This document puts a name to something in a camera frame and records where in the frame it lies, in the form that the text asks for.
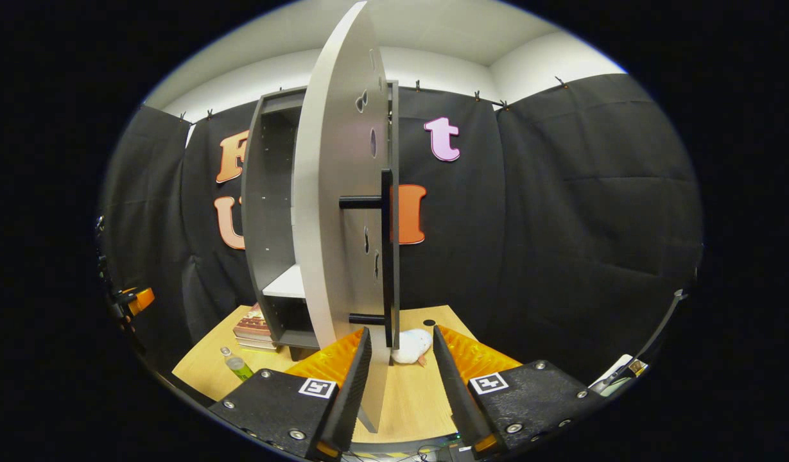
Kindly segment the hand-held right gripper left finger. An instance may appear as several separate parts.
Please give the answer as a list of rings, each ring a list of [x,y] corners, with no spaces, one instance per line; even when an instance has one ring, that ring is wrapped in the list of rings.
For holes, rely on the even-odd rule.
[[[363,327],[286,372],[259,369],[209,409],[284,456],[340,461],[351,446],[371,359],[370,330]]]

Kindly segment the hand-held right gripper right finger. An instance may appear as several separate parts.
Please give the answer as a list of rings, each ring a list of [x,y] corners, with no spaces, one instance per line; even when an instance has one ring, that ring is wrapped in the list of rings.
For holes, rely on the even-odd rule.
[[[476,458],[535,449],[603,406],[603,397],[547,360],[520,364],[473,338],[433,327],[433,353],[453,423]]]

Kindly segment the green label clear bottle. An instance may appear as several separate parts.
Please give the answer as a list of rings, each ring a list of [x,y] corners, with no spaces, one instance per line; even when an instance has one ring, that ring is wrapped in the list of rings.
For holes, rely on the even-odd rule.
[[[238,355],[233,354],[226,346],[220,348],[224,363],[236,377],[241,381],[246,381],[253,377],[253,371],[248,364]]]

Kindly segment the black cabinet door handle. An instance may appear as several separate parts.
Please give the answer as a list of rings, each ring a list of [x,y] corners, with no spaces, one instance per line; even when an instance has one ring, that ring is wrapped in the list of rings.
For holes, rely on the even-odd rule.
[[[394,173],[391,169],[381,170],[381,188],[377,195],[341,196],[338,205],[341,210],[380,210],[382,250],[376,255],[376,275],[383,276],[383,315],[351,312],[348,320],[354,324],[377,325],[385,328],[386,347],[398,347],[398,333],[394,327],[395,281],[394,274]]]

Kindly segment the dark grey cabinet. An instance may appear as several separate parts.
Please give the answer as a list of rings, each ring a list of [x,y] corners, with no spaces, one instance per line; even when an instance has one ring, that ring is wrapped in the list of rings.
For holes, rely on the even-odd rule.
[[[345,192],[341,196],[377,195],[381,170],[394,173],[394,327],[399,320],[398,255],[398,85],[386,83],[385,134],[370,132],[370,145],[383,153],[382,166],[373,175],[380,186],[373,192]],[[254,111],[243,166],[241,198],[242,222],[248,272],[252,278],[263,316],[273,340],[291,349],[292,359],[304,350],[320,348],[316,334],[330,328],[341,333],[354,324],[351,312],[383,315],[383,276],[376,275],[376,255],[382,250],[380,210],[341,210],[338,199],[331,202],[344,220],[362,219],[360,252],[343,250],[339,261],[349,273],[341,279],[349,301],[333,305],[329,312],[312,311],[304,292],[302,254],[294,243],[293,184],[297,161],[297,135],[306,88],[265,94]],[[368,325],[372,336],[385,340],[385,328]]]

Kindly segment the beige cabinet door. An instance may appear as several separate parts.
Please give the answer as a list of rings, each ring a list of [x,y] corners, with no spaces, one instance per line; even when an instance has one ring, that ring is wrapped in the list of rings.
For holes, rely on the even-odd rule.
[[[321,50],[310,76],[297,135],[293,184],[294,243],[301,252],[304,292],[312,311],[329,312],[349,301],[341,279],[348,275],[339,257],[360,252],[362,219],[344,220],[331,202],[342,193],[370,193],[380,186],[373,175],[383,153],[370,145],[370,132],[385,134],[386,76],[369,2],[352,6]],[[391,348],[372,336],[370,374],[357,418],[366,432],[383,426],[386,376]],[[327,328],[316,334],[321,347],[358,330]]]

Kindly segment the white plush toy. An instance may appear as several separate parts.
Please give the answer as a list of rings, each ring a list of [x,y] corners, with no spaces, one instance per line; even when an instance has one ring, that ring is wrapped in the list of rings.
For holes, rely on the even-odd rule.
[[[392,349],[391,359],[398,364],[426,366],[426,353],[432,346],[433,336],[423,329],[400,331],[398,349]]]

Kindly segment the stack of books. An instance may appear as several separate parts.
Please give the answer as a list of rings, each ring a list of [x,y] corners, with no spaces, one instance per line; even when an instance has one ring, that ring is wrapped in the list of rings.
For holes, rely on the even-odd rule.
[[[259,304],[254,304],[239,319],[234,325],[232,332],[236,342],[241,347],[266,351],[276,351],[279,348],[279,345],[272,338],[268,322],[264,318]]]

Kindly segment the printed paper sheets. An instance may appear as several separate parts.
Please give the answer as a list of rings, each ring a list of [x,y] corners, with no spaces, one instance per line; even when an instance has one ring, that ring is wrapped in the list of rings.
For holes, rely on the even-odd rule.
[[[614,365],[596,379],[589,389],[601,397],[611,397],[624,386],[631,385],[649,369],[649,364],[629,354],[623,354]]]

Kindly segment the black metal stand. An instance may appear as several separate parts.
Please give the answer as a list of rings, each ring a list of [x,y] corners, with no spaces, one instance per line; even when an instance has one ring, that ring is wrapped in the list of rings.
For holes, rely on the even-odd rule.
[[[697,263],[697,265],[694,267],[693,274],[691,274],[691,280],[688,283],[685,283],[685,286],[682,286],[673,292],[669,307],[665,311],[664,316],[662,316],[661,321],[659,321],[654,332],[650,335],[645,345],[640,348],[637,354],[632,356],[632,359],[629,359],[628,362],[624,363],[623,366],[620,366],[611,374],[611,377],[606,380],[609,385],[621,384],[624,379],[637,379],[643,375],[645,371],[647,371],[648,364],[646,361],[644,361],[644,359],[647,355],[653,354],[655,344],[663,336],[663,332],[667,325],[669,325],[669,321],[676,312],[680,302],[684,301],[689,296],[687,292],[690,291],[691,286],[694,286],[698,283],[699,267],[700,263]]]

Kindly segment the black backdrop cloth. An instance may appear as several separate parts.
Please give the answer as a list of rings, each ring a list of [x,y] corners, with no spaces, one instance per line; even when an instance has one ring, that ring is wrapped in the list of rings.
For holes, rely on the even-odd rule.
[[[150,287],[139,338],[162,372],[235,307],[257,300],[239,169],[255,100],[189,126],[140,108],[98,202],[117,287]],[[399,179],[426,190],[424,237],[400,253],[401,307],[450,306],[473,334],[581,381],[643,348],[703,249],[690,157],[632,77],[572,81],[493,109],[398,90]]]

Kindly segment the row of backdrop clips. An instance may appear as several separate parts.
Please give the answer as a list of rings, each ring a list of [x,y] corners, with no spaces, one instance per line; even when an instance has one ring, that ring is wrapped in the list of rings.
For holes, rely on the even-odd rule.
[[[489,89],[481,83],[479,85],[464,85],[463,87],[459,85],[445,85],[444,87],[441,85],[438,87],[438,85],[429,85],[426,81],[418,81],[417,79],[411,81],[398,79],[397,82],[400,87],[406,87],[407,89],[420,89],[423,92],[444,91],[469,96],[480,101],[488,101],[492,103],[494,108],[500,107],[502,103],[511,105],[519,99],[541,91],[541,89],[536,89],[530,93],[520,94],[511,98],[505,94],[500,94],[497,88],[492,87]],[[269,83],[267,81],[247,79],[216,78],[183,94],[174,102],[168,103],[166,108],[162,110],[185,121],[196,123],[206,118],[208,113],[219,114],[226,109],[259,100],[265,94],[304,88],[307,84],[306,81],[281,85],[279,82]]]

